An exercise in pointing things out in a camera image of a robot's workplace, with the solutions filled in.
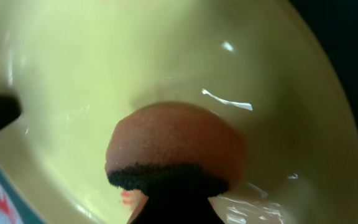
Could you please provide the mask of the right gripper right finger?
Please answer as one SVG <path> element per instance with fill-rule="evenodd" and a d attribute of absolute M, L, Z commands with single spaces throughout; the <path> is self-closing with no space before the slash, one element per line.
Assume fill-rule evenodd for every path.
<path fill-rule="evenodd" d="M 209 198 L 226 191 L 225 186 L 168 187 L 144 195 L 128 222 L 132 224 L 219 224 Z"/>

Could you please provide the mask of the red and black sponge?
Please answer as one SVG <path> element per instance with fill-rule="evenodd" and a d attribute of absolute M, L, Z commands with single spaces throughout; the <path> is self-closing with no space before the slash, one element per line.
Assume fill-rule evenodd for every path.
<path fill-rule="evenodd" d="M 117 123 L 105 171 L 111 185 L 149 197 L 214 197 L 241 181 L 245 151 L 218 115 L 189 103 L 156 103 Z"/>

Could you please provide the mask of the yellow-green plate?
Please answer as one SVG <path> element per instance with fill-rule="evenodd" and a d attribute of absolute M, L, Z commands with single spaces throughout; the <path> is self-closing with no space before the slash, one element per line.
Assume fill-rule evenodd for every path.
<path fill-rule="evenodd" d="M 358 133 L 336 73 L 288 1 L 0 1 L 0 93 L 19 119 L 0 169 L 46 223 L 125 223 L 109 185 L 116 123 L 158 101 L 242 134 L 226 223 L 358 223 Z"/>

